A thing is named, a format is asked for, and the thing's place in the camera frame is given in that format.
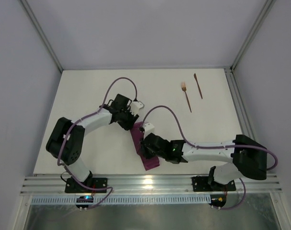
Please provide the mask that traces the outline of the copper fork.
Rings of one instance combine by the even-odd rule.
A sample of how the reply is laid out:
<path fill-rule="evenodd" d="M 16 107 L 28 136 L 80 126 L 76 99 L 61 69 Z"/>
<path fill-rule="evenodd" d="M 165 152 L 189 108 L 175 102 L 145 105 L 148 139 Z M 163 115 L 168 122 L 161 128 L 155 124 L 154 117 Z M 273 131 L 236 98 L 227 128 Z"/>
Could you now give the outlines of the copper fork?
<path fill-rule="evenodd" d="M 189 101 L 189 98 L 188 98 L 188 95 L 187 95 L 187 92 L 186 92 L 186 83 L 184 81 L 181 82 L 181 89 L 185 94 L 186 101 L 187 101 L 187 104 L 188 104 L 188 108 L 189 108 L 190 112 L 192 112 L 190 101 Z"/>

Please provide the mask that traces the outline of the purple satin napkin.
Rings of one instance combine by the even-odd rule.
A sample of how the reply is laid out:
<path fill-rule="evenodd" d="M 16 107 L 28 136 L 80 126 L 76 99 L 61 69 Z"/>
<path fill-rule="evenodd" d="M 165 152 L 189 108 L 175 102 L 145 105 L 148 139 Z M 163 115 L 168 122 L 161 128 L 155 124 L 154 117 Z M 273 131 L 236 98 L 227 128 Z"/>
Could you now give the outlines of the purple satin napkin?
<path fill-rule="evenodd" d="M 144 133 L 140 131 L 141 128 L 141 122 L 137 122 L 134 124 L 133 128 L 130 130 L 131 137 L 134 143 L 134 147 L 136 150 L 136 153 L 139 155 L 143 167 L 146 171 L 157 168 L 160 166 L 160 161 L 158 157 L 152 157 L 151 159 L 146 159 L 142 153 L 141 153 L 141 140 L 144 137 Z"/>

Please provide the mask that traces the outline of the copper knife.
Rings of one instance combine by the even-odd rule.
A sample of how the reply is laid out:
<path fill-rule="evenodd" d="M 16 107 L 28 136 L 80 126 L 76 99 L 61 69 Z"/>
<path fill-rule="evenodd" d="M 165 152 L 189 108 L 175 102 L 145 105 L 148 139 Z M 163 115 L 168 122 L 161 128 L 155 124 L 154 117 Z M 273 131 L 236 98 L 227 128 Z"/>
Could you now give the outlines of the copper knife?
<path fill-rule="evenodd" d="M 200 84 L 198 82 L 198 77 L 197 77 L 196 73 L 194 73 L 194 79 L 195 79 L 195 81 L 197 83 L 199 95 L 200 95 L 201 99 L 203 99 L 202 91 L 201 91 Z"/>

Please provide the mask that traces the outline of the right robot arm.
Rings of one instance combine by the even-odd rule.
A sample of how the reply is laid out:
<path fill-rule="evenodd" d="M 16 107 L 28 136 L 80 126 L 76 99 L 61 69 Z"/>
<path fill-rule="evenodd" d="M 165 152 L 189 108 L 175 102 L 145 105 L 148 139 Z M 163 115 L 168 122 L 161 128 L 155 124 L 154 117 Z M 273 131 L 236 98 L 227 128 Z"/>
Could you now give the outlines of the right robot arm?
<path fill-rule="evenodd" d="M 185 140 L 168 141 L 153 133 L 140 140 L 140 152 L 146 159 L 160 157 L 173 164 L 192 161 L 223 162 L 223 165 L 210 168 L 207 186 L 213 191 L 226 190 L 231 181 L 241 177 L 265 180 L 267 178 L 266 150 L 264 146 L 245 135 L 236 135 L 234 140 L 219 145 L 189 144 Z"/>

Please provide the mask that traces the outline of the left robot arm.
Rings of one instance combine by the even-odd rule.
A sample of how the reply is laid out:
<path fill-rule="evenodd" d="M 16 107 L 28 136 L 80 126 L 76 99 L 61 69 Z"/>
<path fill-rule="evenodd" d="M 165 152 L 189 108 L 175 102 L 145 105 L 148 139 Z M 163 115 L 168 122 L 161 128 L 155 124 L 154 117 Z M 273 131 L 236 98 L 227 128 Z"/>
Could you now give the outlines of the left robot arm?
<path fill-rule="evenodd" d="M 119 124 L 124 130 L 131 130 L 143 107 L 141 101 L 117 94 L 115 99 L 75 122 L 65 117 L 56 122 L 46 150 L 70 174 L 70 178 L 66 180 L 65 193 L 106 193 L 107 180 L 95 179 L 80 158 L 84 138 L 98 128 L 112 123 Z"/>

